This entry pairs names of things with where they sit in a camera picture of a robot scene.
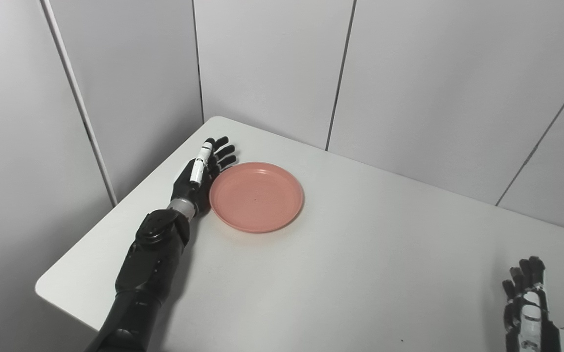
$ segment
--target panel seam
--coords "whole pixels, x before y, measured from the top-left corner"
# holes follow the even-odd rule
[[[84,100],[81,95],[80,86],[78,85],[75,74],[73,73],[71,61],[69,59],[69,55],[67,54],[67,49],[65,49],[65,44],[62,40],[60,29],[58,27],[58,23],[56,22],[53,9],[51,8],[51,3],[49,2],[49,0],[40,0],[40,3],[43,8],[43,12],[45,13],[49,31],[51,31],[51,36],[53,37],[54,43],[56,44],[56,49],[58,50],[58,55],[60,56],[60,62],[62,63],[63,69],[65,70],[65,75],[67,76],[75,104],[78,108],[78,112],[80,113],[82,123],[84,124],[84,129],[87,132],[87,137],[92,147],[92,153],[94,154],[94,158],[100,170],[101,178],[103,179],[103,184],[108,192],[108,198],[110,198],[112,206],[115,207],[118,203],[118,201],[116,200],[116,194],[114,194],[114,188],[112,187],[112,182],[110,181],[110,176],[106,169],[106,164],[103,160],[103,156],[101,156],[101,150],[99,149],[97,138],[94,134],[94,131],[92,130],[92,125],[88,117],[86,105],[84,104]]]
[[[193,7],[193,30],[195,33],[195,55],[197,56],[197,78],[199,78],[199,102],[202,108],[202,125],[205,123],[205,116],[203,115],[203,93],[202,93],[202,74],[201,66],[199,63],[199,40],[197,40],[197,18],[195,17],[195,0],[190,0]]]
[[[506,193],[508,193],[508,190],[510,189],[510,187],[512,187],[512,184],[515,182],[515,180],[517,180],[517,177],[519,176],[519,174],[521,174],[521,171],[523,171],[523,168],[525,167],[525,165],[530,162],[530,159],[532,159],[532,156],[534,155],[534,153],[536,152],[536,150],[539,148],[539,146],[541,145],[541,142],[543,141],[543,139],[545,138],[545,136],[547,135],[547,133],[549,132],[549,130],[551,129],[551,127],[554,125],[554,123],[556,122],[556,120],[558,119],[558,117],[560,116],[560,114],[562,113],[562,111],[564,110],[564,103],[562,104],[562,106],[560,107],[560,109],[558,110],[558,113],[554,116],[554,118],[552,119],[552,122],[549,123],[549,125],[547,126],[547,128],[545,129],[545,131],[543,132],[542,136],[539,138],[538,142],[536,143],[536,145],[534,145],[532,151],[530,151],[530,154],[527,156],[527,158],[525,158],[525,161],[523,162],[523,164],[521,165],[521,167],[519,167],[519,171],[517,171],[517,173],[514,175],[514,177],[512,178],[512,180],[510,181],[510,183],[508,183],[508,187],[506,187],[506,189],[503,191],[503,193],[501,194],[501,196],[499,197],[499,200],[497,200],[497,203],[495,203],[495,206],[498,207],[499,203],[501,203],[501,201],[503,200],[504,196],[506,196]]]
[[[345,61],[347,59],[347,49],[349,47],[349,37],[351,36],[351,26],[354,22],[354,14],[356,13],[356,2],[354,0],[351,5],[351,16],[349,16],[349,26],[347,28],[347,37],[345,38],[345,47],[342,51],[342,62],[340,63],[340,72],[338,72],[338,84],[336,86],[336,94],[334,96],[334,106],[332,107],[332,117],[329,120],[329,130],[327,130],[327,141],[325,143],[325,150],[329,149],[329,140],[332,136],[332,127],[334,126],[334,116],[336,114],[336,106],[338,105],[338,94],[340,93],[340,83],[342,82],[342,72],[345,69]]]

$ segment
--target tabletop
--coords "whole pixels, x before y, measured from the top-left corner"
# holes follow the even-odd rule
[[[564,326],[564,228],[459,196],[220,116],[211,118],[36,283],[94,329],[146,214],[202,142],[227,135],[239,162],[302,185],[283,229],[247,234],[210,214],[192,224],[150,351],[476,351],[504,348],[501,281],[545,262],[551,318]]]

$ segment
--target pink plate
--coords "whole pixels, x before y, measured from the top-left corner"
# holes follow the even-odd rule
[[[212,184],[210,203],[228,225],[245,232],[270,232],[295,219],[304,192],[288,171],[270,163],[242,163]]]

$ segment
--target robotic arm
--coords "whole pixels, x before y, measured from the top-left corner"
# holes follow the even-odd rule
[[[507,352],[564,352],[564,329],[549,317],[544,272],[541,259],[532,256],[510,268],[512,281],[502,283],[508,296],[503,312]]]
[[[147,214],[116,278],[116,298],[85,352],[145,352],[159,308],[190,239],[190,221],[210,209],[210,186],[236,161],[228,138],[208,138],[174,183],[167,209]]]

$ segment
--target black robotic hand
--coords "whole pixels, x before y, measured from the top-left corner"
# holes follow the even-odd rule
[[[194,216],[210,210],[210,187],[217,176],[229,165],[236,162],[233,145],[227,145],[229,139],[224,136],[219,140],[208,138],[197,158],[190,160],[173,185],[170,208],[179,210],[179,199],[187,200],[195,207]]]
[[[544,288],[545,265],[538,257],[521,259],[503,281],[508,296],[503,313],[507,352],[561,352],[560,331],[549,320]]]

